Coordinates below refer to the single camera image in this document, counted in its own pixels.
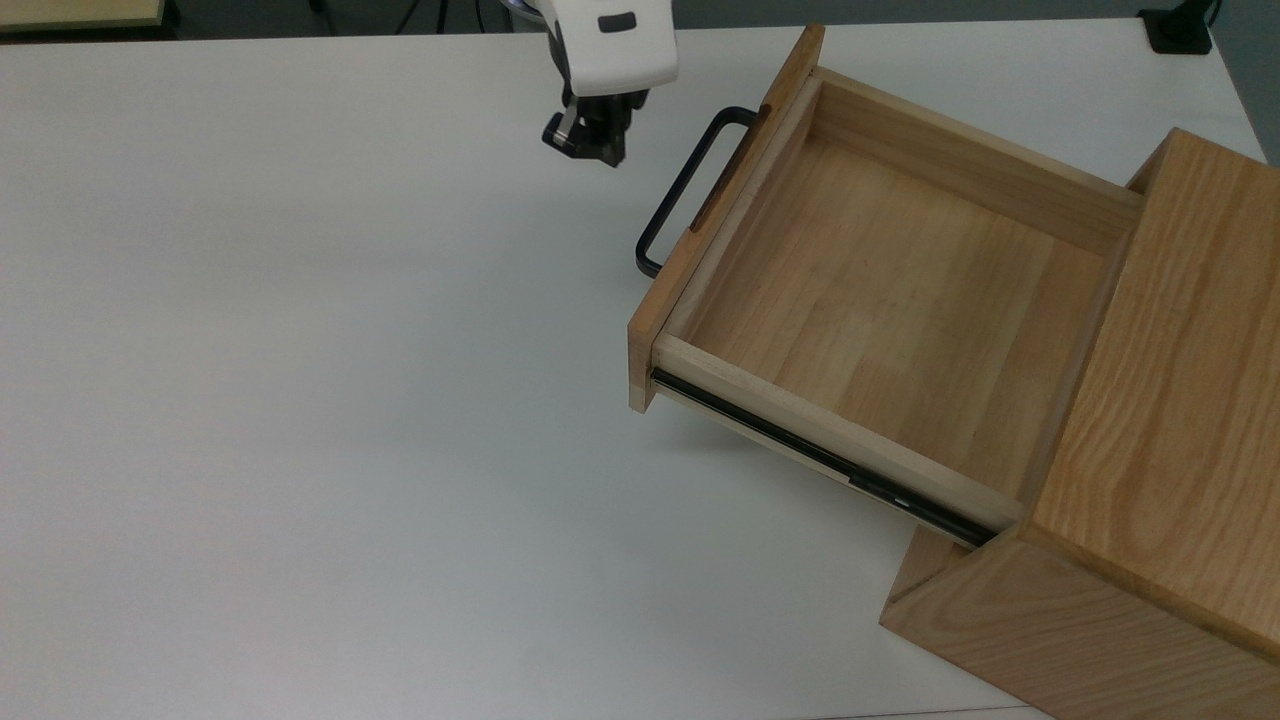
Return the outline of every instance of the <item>black cable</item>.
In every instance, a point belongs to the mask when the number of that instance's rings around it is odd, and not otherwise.
[[[404,13],[404,18],[401,19],[399,27],[396,28],[396,32],[393,35],[399,35],[404,32],[404,26],[408,24],[408,19],[413,17],[413,10],[417,9],[417,4],[421,1],[422,0],[413,0],[413,3],[408,6],[408,12]]]
[[[338,27],[333,23],[333,13],[329,12],[329,3],[325,0],[308,0],[307,4],[311,5],[312,13],[324,15],[324,23],[329,26],[329,36],[338,37]]]
[[[449,17],[449,0],[440,0],[440,12],[435,15],[435,35],[444,35],[444,19]]]

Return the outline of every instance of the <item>black metal handle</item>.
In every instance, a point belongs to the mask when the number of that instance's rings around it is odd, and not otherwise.
[[[707,132],[703,133],[701,140],[698,141],[698,146],[694,147],[692,155],[685,161],[685,167],[680,169],[680,174],[676,176],[676,182],[671,184],[671,190],[667,191],[667,196],[662,199],[658,209],[654,210],[653,218],[649,219],[649,224],[645,225],[644,232],[640,233],[640,241],[636,242],[636,266],[640,272],[649,275],[650,278],[658,277],[658,270],[662,270],[662,264],[649,258],[649,246],[653,245],[653,240],[658,237],[658,231],[662,229],[662,224],[667,222],[667,217],[671,215],[672,209],[676,208],[676,202],[680,200],[680,195],[685,192],[685,187],[689,186],[689,181],[694,178],[694,173],[698,172],[698,165],[703,163],[703,158],[712,149],[712,143],[716,142],[716,137],[719,131],[728,126],[739,124],[748,128],[755,120],[755,110],[748,110],[746,108],[724,108],[719,113],[716,113],[716,118],[712,119],[712,124],[707,127]]]

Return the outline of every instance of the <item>wood grain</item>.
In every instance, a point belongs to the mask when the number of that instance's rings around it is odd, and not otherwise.
[[[681,336],[1015,496],[1102,259],[817,132],[769,200]]]
[[[0,32],[160,24],[164,0],[3,0]]]
[[[1004,534],[881,623],[1060,720],[1265,720],[1280,667]]]
[[[1025,537],[1280,660],[1280,170],[1175,131]]]
[[[893,587],[890,588],[886,602],[892,605],[902,600],[968,555],[969,551],[951,538],[929,528],[915,528],[911,544],[906,547],[906,555],[897,568],[897,577],[893,578]]]
[[[800,149],[809,137],[820,88],[820,81],[809,78],[796,94],[787,115],[778,123],[773,141],[764,149],[755,170],[739,193],[737,202],[721,224],[721,232],[712,238],[703,261],[680,293],[680,300],[667,318],[663,332],[684,337],[686,328],[701,322],[705,313],[703,300],[716,277],[722,273],[721,268],[735,261],[742,246],[742,237],[754,232],[756,223],[768,217],[765,210],[773,208],[778,202],[780,193],[785,193],[790,187],[791,172],[800,160]]]
[[[991,530],[1010,528],[1023,515],[1021,506],[1011,497],[667,333],[654,343],[654,365],[819,447],[893,478]]]
[[[760,129],[749,135],[749,146],[740,155],[739,172],[724,183],[721,195],[699,213],[701,224],[698,231],[686,231],[676,242],[676,247],[662,272],[658,273],[649,292],[645,293],[640,306],[631,316],[631,322],[627,324],[627,383],[630,388],[628,402],[632,409],[643,413],[653,400],[653,386],[649,382],[649,359],[653,342],[667,322],[685,283],[689,282],[707,251],[710,238],[719,231],[730,208],[736,202],[760,152],[773,138],[786,109],[790,108],[792,99],[818,63],[824,32],[823,26],[813,24],[800,35],[791,55],[787,56],[778,76],[773,79],[773,85],[764,95],[762,109],[768,106],[769,111],[764,114]]]
[[[1142,197],[826,68],[815,124],[828,137],[1096,255],[1137,222]]]

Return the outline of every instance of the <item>drawer handle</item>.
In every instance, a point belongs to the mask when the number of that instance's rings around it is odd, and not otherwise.
[[[676,182],[671,184],[671,190],[667,191],[667,196],[662,199],[658,204],[658,209],[653,213],[653,218],[649,219],[649,224],[645,225],[644,232],[640,233],[640,241],[636,242],[636,266],[640,272],[649,275],[650,278],[657,278],[658,272],[662,270],[662,264],[657,260],[649,258],[649,246],[653,245],[653,240],[658,237],[658,232],[662,229],[663,223],[667,222],[667,217],[671,215],[671,210],[675,209],[676,202],[680,200],[680,195],[685,192],[685,187],[689,186],[689,181],[694,178],[694,173],[698,172],[698,165],[703,163],[703,158],[712,149],[716,142],[716,137],[719,131],[728,126],[739,124],[746,128],[751,127],[755,120],[756,111],[748,110],[746,108],[724,108],[719,113],[716,113],[716,118],[712,119],[712,124],[707,127],[707,132],[703,133],[701,140],[694,147],[694,152],[685,161],[685,167],[680,169],[680,174],[676,176]],[[741,155],[741,149],[745,146],[746,141],[750,138],[750,133],[742,136],[742,141],[739,142],[739,151],[733,152],[733,159],[726,165],[726,170],[735,167],[739,155]],[[717,190],[712,190],[709,197],[717,195],[718,188],[723,184],[723,177],[716,183]]]

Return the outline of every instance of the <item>cabinet top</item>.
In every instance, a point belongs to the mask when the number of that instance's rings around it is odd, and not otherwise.
[[[1023,533],[1280,659],[1280,170],[1174,131]]]

